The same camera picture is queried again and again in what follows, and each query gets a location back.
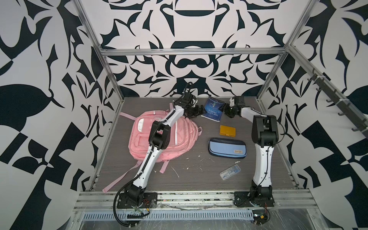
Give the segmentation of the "pink student backpack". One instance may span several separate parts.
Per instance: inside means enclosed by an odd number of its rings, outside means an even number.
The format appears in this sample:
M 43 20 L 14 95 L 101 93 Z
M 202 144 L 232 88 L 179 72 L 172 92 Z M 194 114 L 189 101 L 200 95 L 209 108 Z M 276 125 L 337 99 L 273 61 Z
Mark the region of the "pink student backpack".
M 121 112 L 120 115 L 134 120 L 129 137 L 128 149 L 130 155 L 137 161 L 127 172 L 107 185 L 102 192 L 107 193 L 128 172 L 144 164 L 145 157 L 151 150 L 151 144 L 155 150 L 162 150 L 160 156 L 153 154 L 156 163 L 163 162 L 160 173 L 164 173 L 168 162 L 191 150 L 202 134 L 202 127 L 186 118 L 184 109 L 170 103 L 170 110 L 146 111 L 139 117 L 133 117 Z

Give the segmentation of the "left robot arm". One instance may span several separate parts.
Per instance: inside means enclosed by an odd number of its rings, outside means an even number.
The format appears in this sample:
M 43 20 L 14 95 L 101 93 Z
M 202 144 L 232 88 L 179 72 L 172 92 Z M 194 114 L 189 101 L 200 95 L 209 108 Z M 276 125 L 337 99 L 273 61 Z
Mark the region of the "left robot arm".
M 152 110 L 135 118 L 129 139 L 129 152 L 140 162 L 140 169 L 129 182 L 125 195 L 133 205 L 143 202 L 149 176 L 156 163 L 168 162 L 191 150 L 202 133 L 202 127 L 191 120 L 201 115 L 204 107 L 197 105 L 191 93 L 183 93 L 171 103 L 171 110 Z

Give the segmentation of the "blue pencil case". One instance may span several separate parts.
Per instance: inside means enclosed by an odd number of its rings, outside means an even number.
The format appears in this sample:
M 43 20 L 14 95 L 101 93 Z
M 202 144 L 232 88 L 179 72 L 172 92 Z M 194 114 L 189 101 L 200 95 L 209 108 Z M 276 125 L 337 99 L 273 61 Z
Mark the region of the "blue pencil case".
M 224 158 L 244 159 L 247 147 L 241 140 L 211 138 L 208 144 L 210 155 Z

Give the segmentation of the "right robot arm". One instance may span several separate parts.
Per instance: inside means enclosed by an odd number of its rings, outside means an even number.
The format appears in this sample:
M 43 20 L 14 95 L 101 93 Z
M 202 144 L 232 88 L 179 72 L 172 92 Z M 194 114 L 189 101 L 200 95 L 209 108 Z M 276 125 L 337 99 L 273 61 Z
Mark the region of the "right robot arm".
M 255 144 L 255 175 L 246 199 L 236 196 L 235 205 L 254 207 L 273 206 L 271 163 L 275 145 L 279 141 L 278 122 L 275 116 L 263 114 L 245 104 L 244 96 L 235 96 L 220 107 L 226 116 L 239 116 L 252 122 L 251 138 Z

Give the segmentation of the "blue Little Prince book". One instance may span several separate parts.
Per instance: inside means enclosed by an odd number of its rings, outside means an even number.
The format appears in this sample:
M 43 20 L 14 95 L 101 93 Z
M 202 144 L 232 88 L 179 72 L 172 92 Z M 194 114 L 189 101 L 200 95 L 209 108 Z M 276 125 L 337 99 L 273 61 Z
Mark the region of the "blue Little Prince book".
M 220 122 L 222 116 L 221 107 L 223 105 L 225 105 L 224 101 L 209 97 L 204 105 L 204 110 L 206 112 L 201 116 L 215 122 Z

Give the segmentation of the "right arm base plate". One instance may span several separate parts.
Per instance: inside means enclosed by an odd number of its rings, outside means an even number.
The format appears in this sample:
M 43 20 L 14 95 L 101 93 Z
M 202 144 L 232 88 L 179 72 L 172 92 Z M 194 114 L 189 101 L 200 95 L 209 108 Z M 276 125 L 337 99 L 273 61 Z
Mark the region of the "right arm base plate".
M 235 192 L 233 204 L 237 207 L 274 207 L 271 192 Z

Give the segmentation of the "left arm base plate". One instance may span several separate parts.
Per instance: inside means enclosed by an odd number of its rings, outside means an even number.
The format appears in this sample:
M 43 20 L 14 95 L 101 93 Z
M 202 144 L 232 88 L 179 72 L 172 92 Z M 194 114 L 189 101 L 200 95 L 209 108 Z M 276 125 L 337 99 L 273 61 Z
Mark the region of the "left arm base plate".
M 143 193 L 138 195 L 137 198 L 132 198 L 124 193 L 120 193 L 117 199 L 116 207 L 118 209 L 128 208 L 150 208 L 152 205 L 157 204 L 157 193 Z

